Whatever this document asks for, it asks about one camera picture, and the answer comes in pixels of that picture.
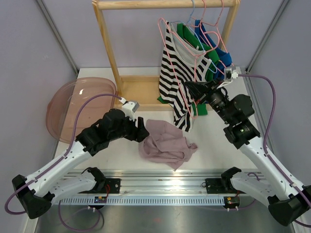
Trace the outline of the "green tank top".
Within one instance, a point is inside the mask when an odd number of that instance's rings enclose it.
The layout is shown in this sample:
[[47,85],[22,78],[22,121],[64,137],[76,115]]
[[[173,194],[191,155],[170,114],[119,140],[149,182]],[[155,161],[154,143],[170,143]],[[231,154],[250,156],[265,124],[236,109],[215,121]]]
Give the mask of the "green tank top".
[[161,61],[159,92],[164,102],[173,108],[175,120],[193,118],[194,100],[184,83],[213,79],[219,58],[211,47],[204,46],[183,24],[177,29],[167,23]]

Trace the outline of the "mauve tank top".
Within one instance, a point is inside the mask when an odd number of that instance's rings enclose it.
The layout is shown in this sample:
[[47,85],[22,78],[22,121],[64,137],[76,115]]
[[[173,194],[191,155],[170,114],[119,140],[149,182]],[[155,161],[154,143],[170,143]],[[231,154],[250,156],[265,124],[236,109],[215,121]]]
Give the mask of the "mauve tank top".
[[163,120],[146,121],[149,136],[138,145],[141,158],[153,163],[166,164],[177,170],[190,160],[198,146],[190,143],[183,131]]

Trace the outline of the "black white striped tank top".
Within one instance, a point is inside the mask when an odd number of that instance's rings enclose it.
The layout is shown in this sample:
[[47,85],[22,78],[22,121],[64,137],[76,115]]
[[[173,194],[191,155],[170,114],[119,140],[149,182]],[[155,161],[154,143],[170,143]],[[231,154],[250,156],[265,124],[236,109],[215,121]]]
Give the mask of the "black white striped tank top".
[[192,130],[194,100],[185,82],[204,82],[211,59],[184,42],[173,25],[167,22],[164,36],[159,93],[173,108],[174,125],[186,132]]

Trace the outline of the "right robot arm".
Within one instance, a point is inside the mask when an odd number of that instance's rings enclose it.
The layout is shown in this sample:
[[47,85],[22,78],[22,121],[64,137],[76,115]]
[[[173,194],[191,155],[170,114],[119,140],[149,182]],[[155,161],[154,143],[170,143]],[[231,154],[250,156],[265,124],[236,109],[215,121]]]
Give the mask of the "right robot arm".
[[196,102],[208,102],[227,125],[224,128],[227,140],[255,164],[267,181],[257,181],[232,167],[221,174],[222,190],[250,195],[265,205],[283,226],[290,225],[310,210],[311,187],[296,179],[266,146],[249,120],[255,111],[248,95],[238,94],[230,100],[226,89],[216,81],[187,81],[185,87]]

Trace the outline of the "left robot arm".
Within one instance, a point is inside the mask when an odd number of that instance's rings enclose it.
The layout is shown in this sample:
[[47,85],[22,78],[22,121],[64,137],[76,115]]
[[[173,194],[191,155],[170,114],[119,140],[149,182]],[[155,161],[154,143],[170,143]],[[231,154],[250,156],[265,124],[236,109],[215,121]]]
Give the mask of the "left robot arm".
[[50,161],[37,172],[13,178],[14,195],[30,219],[45,214],[52,205],[77,193],[106,191],[106,177],[96,167],[88,168],[81,175],[62,180],[73,168],[108,148],[109,143],[120,138],[142,142],[149,132],[144,120],[132,120],[124,111],[111,109],[103,118],[76,136],[68,150]]

